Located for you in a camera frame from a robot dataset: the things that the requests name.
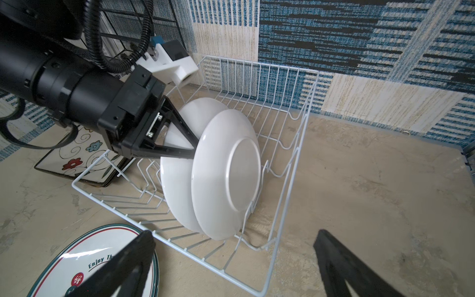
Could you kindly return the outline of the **white round plate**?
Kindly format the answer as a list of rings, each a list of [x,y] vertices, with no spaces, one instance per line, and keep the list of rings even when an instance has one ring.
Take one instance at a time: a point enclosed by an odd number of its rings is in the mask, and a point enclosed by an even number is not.
[[[201,137],[209,122],[227,107],[218,100],[203,97],[184,105],[179,114],[196,137]],[[193,160],[162,157],[160,174],[163,194],[174,217],[189,229],[203,233],[195,213],[191,194]]]
[[[254,128],[237,110],[225,110],[206,126],[195,151],[191,193],[194,213],[213,240],[231,238],[257,197],[261,151]]]
[[[64,248],[28,292],[30,297],[65,297],[134,240],[142,230],[109,224],[88,231]]]

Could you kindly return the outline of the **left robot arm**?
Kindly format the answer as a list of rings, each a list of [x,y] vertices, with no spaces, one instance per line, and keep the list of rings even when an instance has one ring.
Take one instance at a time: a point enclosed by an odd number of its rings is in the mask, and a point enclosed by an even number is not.
[[[107,147],[126,158],[192,159],[199,138],[165,95],[198,70],[183,45],[156,44],[154,3],[143,2],[141,37],[123,59],[108,58],[100,34],[100,1],[2,1],[1,89],[17,97],[15,110],[1,118],[1,135],[29,148],[7,124],[27,103],[47,109],[73,142],[80,127],[99,133]]]

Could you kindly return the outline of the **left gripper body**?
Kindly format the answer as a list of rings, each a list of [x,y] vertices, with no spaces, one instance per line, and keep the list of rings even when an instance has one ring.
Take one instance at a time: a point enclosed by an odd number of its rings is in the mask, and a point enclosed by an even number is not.
[[[126,158],[158,158],[161,150],[147,136],[157,123],[165,84],[137,66],[97,121],[108,148]]]

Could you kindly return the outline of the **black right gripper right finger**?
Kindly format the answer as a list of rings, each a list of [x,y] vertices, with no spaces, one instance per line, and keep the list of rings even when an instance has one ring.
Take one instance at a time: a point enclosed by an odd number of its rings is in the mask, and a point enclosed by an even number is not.
[[[360,297],[402,296],[329,231],[319,230],[314,250],[328,297],[350,297],[349,287]]]

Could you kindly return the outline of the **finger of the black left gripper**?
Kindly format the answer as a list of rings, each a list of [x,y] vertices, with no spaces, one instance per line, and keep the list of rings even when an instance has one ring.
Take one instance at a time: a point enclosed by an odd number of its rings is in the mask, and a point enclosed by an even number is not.
[[[170,126],[173,124],[178,130],[179,135],[183,136],[185,142],[190,145],[179,145],[180,148],[195,149],[197,147],[199,138],[194,134],[178,109],[173,105],[172,101],[168,97],[163,99],[162,106],[160,107],[159,120],[159,134],[162,134],[165,131],[171,131]]]
[[[128,158],[185,158],[193,159],[195,156],[196,148],[177,148],[170,146],[160,146],[152,144],[141,144],[138,146],[133,146],[130,153],[127,155]]]

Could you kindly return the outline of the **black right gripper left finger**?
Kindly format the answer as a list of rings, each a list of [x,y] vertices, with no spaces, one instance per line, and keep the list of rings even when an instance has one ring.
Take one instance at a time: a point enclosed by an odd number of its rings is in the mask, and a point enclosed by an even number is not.
[[[70,297],[141,297],[152,265],[155,242],[143,231],[112,260],[74,289]]]

